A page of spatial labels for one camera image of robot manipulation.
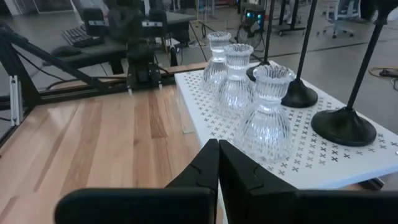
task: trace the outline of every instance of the office chair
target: office chair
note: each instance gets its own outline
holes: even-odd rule
[[[361,0],[338,0],[331,2],[326,11],[326,19],[331,24],[323,28],[323,34],[326,34],[328,28],[333,28],[333,38],[337,37],[339,31],[349,33],[354,37],[355,31],[344,27],[342,21],[357,19],[361,17]]]

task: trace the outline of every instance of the glass vase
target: glass vase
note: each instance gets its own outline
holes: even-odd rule
[[[277,162],[292,152],[289,117],[280,102],[295,75],[280,65],[263,65],[254,76],[256,100],[239,122],[234,145],[258,163]]]
[[[231,34],[228,32],[212,32],[207,35],[207,38],[213,56],[203,71],[202,88],[214,93],[226,76],[227,66],[224,47],[229,44]]]
[[[246,75],[253,47],[230,44],[224,50],[228,74],[216,92],[215,112],[228,118],[239,118],[254,101],[252,81]]]

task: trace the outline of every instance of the table leg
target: table leg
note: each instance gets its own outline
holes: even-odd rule
[[[280,5],[279,25],[282,25],[284,23],[285,8],[286,0],[282,0],[282,3]]]
[[[290,29],[294,30],[296,25],[297,12],[299,11],[299,0],[295,0],[292,13],[292,23],[290,24]]]
[[[199,45],[199,47],[200,47],[201,53],[203,54],[203,57],[205,58],[205,61],[207,62],[207,58],[206,58],[205,52],[203,51],[203,48],[202,48],[201,45],[200,45],[200,42],[199,42],[197,33],[195,32],[195,30],[194,30],[194,28],[193,28],[191,22],[189,22],[189,26],[191,27],[192,32],[193,32],[193,35],[195,35],[195,38],[196,38],[196,40],[197,40],[197,42],[198,42],[198,45]]]
[[[170,46],[170,66],[171,67],[178,66],[177,53],[175,51],[174,45]]]
[[[113,75],[124,74],[122,61],[120,60],[112,60],[109,62],[112,68]]]
[[[182,126],[182,133],[189,134],[195,132],[193,130],[193,124],[189,117],[189,113],[187,111],[187,106],[182,98],[180,87],[177,86],[177,106],[178,112],[180,114],[181,126]]]

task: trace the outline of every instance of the mouse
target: mouse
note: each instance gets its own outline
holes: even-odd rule
[[[81,50],[71,45],[60,46],[51,51],[51,55],[54,57],[68,57],[78,54],[81,54]]]

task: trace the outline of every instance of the keyboard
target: keyboard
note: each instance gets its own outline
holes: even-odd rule
[[[67,42],[74,47],[89,47],[104,43],[103,37],[92,37],[86,34],[82,27],[76,27],[62,31],[62,36]]]

